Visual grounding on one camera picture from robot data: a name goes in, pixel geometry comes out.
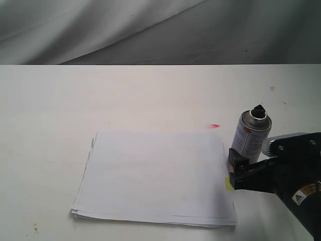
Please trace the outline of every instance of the gray fabric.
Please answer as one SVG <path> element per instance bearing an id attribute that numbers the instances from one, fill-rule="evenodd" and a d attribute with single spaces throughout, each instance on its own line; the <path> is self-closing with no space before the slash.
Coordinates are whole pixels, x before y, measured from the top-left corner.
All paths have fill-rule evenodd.
<path id="1" fill-rule="evenodd" d="M 207 0 L 65 64 L 321 63 L 321 1 Z"/>
<path id="2" fill-rule="evenodd" d="M 0 0 L 0 64 L 59 64 L 204 0 Z"/>

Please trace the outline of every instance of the paper sheet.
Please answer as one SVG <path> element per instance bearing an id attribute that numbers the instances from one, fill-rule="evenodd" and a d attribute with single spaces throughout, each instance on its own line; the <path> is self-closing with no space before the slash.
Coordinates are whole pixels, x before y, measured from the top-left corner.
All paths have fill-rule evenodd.
<path id="1" fill-rule="evenodd" d="M 235 225 L 225 161 L 213 132 L 101 131 L 72 209 L 98 219 Z"/>

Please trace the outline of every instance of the spray can cap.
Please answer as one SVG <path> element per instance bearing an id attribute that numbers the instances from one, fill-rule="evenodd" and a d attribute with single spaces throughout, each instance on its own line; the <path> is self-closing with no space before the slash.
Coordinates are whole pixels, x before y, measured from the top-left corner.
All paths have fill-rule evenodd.
<path id="1" fill-rule="evenodd" d="M 251 110 L 251 114 L 258 119 L 264 119 L 266 117 L 265 109 L 260 104 L 254 107 L 253 110 Z"/>

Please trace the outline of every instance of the yellow paint mark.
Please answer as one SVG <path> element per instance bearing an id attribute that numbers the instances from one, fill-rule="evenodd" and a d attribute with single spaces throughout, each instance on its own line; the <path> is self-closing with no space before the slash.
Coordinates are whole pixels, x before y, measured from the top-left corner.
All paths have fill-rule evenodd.
<path id="1" fill-rule="evenodd" d="M 231 186 L 231 183 L 230 183 L 230 179 L 228 177 L 225 178 L 225 185 L 226 185 L 226 190 L 228 192 L 232 191 L 232 186 Z"/>

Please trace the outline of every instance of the spray can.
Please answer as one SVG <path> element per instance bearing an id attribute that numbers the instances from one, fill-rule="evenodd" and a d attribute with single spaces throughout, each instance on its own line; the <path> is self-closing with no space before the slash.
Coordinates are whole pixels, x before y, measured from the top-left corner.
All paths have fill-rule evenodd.
<path id="1" fill-rule="evenodd" d="M 239 119 L 232 148 L 250 163 L 257 162 L 271 127 L 272 121 L 262 105 L 245 111 Z"/>

